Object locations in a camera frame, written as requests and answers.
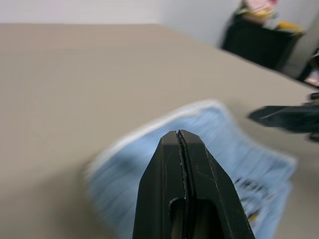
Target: table surface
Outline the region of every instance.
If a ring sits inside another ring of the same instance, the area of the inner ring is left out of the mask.
[[[218,99],[257,141],[299,158],[277,238],[318,238],[319,145],[245,115],[312,89],[157,25],[0,25],[0,238],[100,239],[84,165],[136,127]]]

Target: folded fabric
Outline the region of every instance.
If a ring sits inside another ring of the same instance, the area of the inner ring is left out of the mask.
[[[296,168],[294,158],[250,140],[226,108],[197,102],[141,127],[102,152],[86,174],[88,194],[119,239],[131,239],[139,182],[160,138],[185,129],[200,136],[232,179],[256,239],[271,239]]]

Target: white fabric edge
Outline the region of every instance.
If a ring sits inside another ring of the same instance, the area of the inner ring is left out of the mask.
[[[254,144],[258,147],[268,149],[271,152],[275,154],[280,154],[284,160],[286,160],[288,163],[296,164],[297,160],[296,158],[287,155],[286,153],[280,153],[278,151],[275,151],[274,149],[271,149],[267,147],[266,145],[260,144],[253,139],[251,139],[245,132],[243,132],[240,127],[237,125],[236,121],[234,120],[233,116],[228,112],[226,107],[217,100],[205,100],[205,101],[199,101],[195,102],[186,106],[183,106],[181,108],[178,108],[162,117],[159,117],[149,123],[146,123],[145,125],[138,127],[137,129],[133,130],[131,133],[127,134],[126,136],[122,137],[118,141],[116,141],[114,144],[110,145],[108,148],[103,150],[97,157],[94,159],[91,163],[89,163],[84,171],[84,180],[86,182],[89,181],[89,179],[92,177],[92,175],[98,170],[106,161],[108,161],[114,154],[116,154],[119,150],[121,150],[125,145],[133,142],[134,140],[142,137],[143,135],[167,124],[170,121],[173,121],[177,118],[193,115],[196,114],[197,111],[210,108],[210,107],[216,107],[219,109],[222,109],[224,113],[227,114],[227,116],[232,120],[232,122],[236,125],[237,129],[240,131],[240,133],[243,134],[243,136],[246,138],[247,141],[249,141],[251,144]]]

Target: blue cloth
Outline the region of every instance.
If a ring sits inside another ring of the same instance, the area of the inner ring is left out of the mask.
[[[200,136],[232,179],[256,239],[271,239],[291,189],[288,179],[296,167],[294,159],[250,140],[220,104],[196,103],[180,112],[93,162],[98,166],[89,176],[88,192],[102,221],[119,239],[132,238],[141,176],[160,138],[185,129]]]

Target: light blue towel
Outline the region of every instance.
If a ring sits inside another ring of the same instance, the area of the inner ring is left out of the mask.
[[[225,107],[197,102],[138,129],[102,152],[87,173],[88,193],[102,221],[131,239],[138,186],[160,138],[172,130],[197,134],[228,173],[256,239],[271,239],[291,189],[295,159],[250,140]]]

